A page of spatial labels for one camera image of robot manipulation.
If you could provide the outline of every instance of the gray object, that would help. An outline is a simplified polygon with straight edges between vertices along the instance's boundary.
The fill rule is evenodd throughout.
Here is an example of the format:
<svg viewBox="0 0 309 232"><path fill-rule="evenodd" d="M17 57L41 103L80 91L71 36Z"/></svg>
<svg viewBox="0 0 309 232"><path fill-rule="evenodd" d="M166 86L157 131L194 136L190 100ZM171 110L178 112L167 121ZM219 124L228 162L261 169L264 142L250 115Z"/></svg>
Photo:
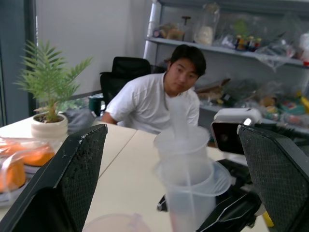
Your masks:
<svg viewBox="0 0 309 232"><path fill-rule="evenodd" d="M91 127L96 119L89 109L69 109L63 115L68 119L68 134L73 134L81 129Z"/></svg>

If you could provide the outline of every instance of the white pot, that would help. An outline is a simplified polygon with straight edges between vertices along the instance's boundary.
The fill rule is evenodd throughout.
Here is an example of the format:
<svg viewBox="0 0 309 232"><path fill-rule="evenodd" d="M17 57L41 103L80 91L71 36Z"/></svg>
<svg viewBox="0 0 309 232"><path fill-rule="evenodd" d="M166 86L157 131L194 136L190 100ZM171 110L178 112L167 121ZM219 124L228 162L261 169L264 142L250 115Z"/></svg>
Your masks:
<svg viewBox="0 0 309 232"><path fill-rule="evenodd" d="M59 114L63 118L60 122L42 123L32 117L31 134L34 138L57 139L64 141L68 136L68 119Z"/></svg>

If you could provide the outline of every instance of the white t-shirt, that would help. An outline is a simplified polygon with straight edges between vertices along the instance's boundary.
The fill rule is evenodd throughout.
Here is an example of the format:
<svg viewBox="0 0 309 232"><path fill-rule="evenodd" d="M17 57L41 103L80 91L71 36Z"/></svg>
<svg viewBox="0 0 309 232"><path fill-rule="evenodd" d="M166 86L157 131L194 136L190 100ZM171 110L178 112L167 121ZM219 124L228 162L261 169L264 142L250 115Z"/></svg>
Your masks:
<svg viewBox="0 0 309 232"><path fill-rule="evenodd" d="M118 125L160 133L170 126L169 100L165 93L164 74L150 74L128 82L108 104L106 112L118 122ZM197 94L188 90L177 97L185 104L189 124L197 126L199 117L199 99Z"/></svg>

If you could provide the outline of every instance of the black office chair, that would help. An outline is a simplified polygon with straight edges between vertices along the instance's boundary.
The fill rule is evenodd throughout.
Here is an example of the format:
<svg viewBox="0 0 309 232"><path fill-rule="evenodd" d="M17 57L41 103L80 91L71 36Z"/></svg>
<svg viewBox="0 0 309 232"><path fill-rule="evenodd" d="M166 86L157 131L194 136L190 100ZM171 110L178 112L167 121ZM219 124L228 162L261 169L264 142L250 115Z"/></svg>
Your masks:
<svg viewBox="0 0 309 232"><path fill-rule="evenodd" d="M100 73L100 83L105 109L126 83L150 73L151 66L146 59L115 57L112 64L112 72Z"/></svg>

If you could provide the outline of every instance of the palm plant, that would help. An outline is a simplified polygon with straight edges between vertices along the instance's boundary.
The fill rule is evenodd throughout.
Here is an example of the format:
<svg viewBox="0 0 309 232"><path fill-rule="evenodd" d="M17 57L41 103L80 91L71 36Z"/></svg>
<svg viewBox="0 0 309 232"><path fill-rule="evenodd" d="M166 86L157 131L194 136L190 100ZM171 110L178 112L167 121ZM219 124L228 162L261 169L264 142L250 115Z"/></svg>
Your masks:
<svg viewBox="0 0 309 232"><path fill-rule="evenodd" d="M79 84L74 80L90 65L92 58L69 69L66 59L61 56L62 51L50 47L49 42L39 42L38 46L27 42L25 52L29 55L23 57L27 68L22 71L21 79L16 84L33 94L40 106L36 111L46 112L44 122L57 122L57 105L67 101L78 89Z"/></svg>

